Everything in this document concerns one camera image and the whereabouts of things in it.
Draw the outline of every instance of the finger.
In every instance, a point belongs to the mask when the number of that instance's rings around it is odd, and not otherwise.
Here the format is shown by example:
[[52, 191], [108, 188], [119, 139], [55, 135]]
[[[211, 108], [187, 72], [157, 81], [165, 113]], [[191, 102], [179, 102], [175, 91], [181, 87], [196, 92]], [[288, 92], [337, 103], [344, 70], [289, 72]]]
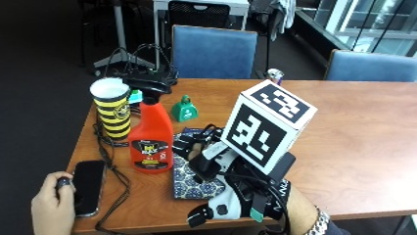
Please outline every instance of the finger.
[[60, 195], [60, 202], [59, 207], [60, 208], [72, 208], [75, 206], [75, 189], [71, 185], [64, 185], [57, 193]]
[[41, 188], [40, 188], [40, 193], [47, 195], [47, 196], [55, 196], [55, 186], [56, 186], [56, 182], [57, 182], [57, 179], [60, 177], [68, 177], [68, 178], [73, 178], [73, 175], [71, 173], [67, 173], [64, 171], [59, 171], [59, 172], [55, 172], [55, 173], [49, 173], [44, 179], [44, 182], [43, 182], [43, 185], [41, 185]]

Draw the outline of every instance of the hand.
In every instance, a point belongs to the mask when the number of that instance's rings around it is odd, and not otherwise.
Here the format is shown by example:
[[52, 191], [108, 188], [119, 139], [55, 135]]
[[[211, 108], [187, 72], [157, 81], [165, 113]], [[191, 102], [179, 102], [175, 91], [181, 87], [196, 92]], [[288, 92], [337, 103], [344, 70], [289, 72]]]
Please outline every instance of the hand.
[[35, 235], [69, 235], [75, 223], [75, 192], [72, 185], [64, 185], [56, 195], [60, 177], [73, 178], [67, 172], [49, 173], [37, 195], [31, 200], [31, 216]]

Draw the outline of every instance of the white cube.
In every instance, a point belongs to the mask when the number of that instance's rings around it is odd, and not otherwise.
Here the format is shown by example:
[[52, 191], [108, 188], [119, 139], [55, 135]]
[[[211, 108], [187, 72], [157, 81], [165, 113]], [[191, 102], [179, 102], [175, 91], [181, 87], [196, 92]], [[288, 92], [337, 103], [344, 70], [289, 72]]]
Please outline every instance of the white cube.
[[317, 108], [269, 80], [243, 91], [221, 141], [268, 175]]

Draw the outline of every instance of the black device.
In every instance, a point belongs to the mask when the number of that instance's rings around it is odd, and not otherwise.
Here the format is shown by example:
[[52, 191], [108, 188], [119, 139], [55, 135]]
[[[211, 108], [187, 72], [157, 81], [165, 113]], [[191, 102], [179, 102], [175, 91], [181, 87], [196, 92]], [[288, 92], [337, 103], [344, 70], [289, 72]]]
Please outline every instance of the black device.
[[99, 211], [101, 188], [104, 184], [105, 163], [99, 161], [79, 162], [75, 169], [73, 184], [76, 216], [89, 217]]

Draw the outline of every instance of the bracelet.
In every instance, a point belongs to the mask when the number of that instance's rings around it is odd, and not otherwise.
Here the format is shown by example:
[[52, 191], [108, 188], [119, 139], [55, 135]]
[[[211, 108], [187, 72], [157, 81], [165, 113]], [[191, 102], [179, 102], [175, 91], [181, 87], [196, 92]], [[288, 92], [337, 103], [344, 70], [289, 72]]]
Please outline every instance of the bracelet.
[[316, 208], [319, 212], [317, 221], [316, 221], [316, 224], [313, 225], [313, 228], [307, 232], [305, 235], [325, 235], [326, 234], [329, 216], [325, 212], [320, 210], [317, 206]]

